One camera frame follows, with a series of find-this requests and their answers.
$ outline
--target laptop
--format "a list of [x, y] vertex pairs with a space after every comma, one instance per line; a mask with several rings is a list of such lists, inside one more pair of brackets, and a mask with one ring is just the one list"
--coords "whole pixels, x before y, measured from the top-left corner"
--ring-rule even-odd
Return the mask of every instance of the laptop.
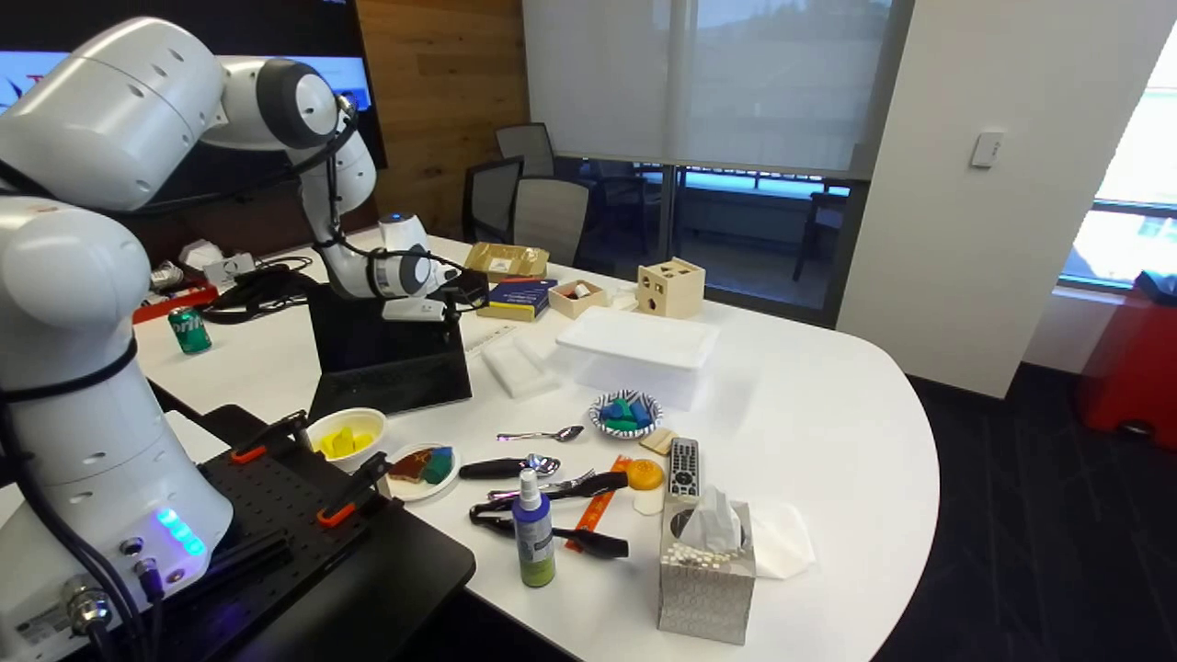
[[408, 412], [471, 397], [455, 319], [384, 319], [379, 297], [352, 300], [332, 288], [313, 288], [307, 304], [322, 354], [313, 418], [339, 408]]

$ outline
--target wall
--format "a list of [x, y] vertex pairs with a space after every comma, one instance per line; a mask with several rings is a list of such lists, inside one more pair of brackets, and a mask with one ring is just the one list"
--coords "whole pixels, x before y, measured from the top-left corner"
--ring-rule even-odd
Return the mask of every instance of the wall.
[[[1002, 397], [1174, 0], [918, 0], [840, 329]], [[997, 124], [994, 170], [969, 170]]]
[[362, 0], [388, 145], [379, 208], [459, 234], [468, 164], [496, 158], [492, 131], [527, 121], [520, 0]]

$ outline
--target wall switch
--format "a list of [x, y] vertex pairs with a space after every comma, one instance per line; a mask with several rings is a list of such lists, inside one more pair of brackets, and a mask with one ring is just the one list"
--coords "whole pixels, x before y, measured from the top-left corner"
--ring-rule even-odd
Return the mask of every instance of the wall switch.
[[969, 164], [972, 170], [994, 170], [997, 164], [997, 152], [1002, 152], [1002, 129], [981, 129], [980, 141], [972, 145]]

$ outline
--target window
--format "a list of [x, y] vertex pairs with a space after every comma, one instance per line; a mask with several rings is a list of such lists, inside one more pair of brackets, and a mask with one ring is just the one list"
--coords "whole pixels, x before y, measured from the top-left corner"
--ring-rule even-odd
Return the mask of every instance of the window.
[[1177, 273], [1177, 28], [1070, 248], [1064, 284], [1126, 291], [1140, 273]]

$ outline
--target wooden panel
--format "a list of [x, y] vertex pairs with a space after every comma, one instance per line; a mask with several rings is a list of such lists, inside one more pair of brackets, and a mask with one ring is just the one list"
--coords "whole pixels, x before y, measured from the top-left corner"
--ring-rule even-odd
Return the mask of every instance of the wooden panel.
[[520, 0], [362, 0], [389, 164], [379, 212], [421, 212], [459, 234], [465, 181], [496, 158], [492, 131], [527, 121]]

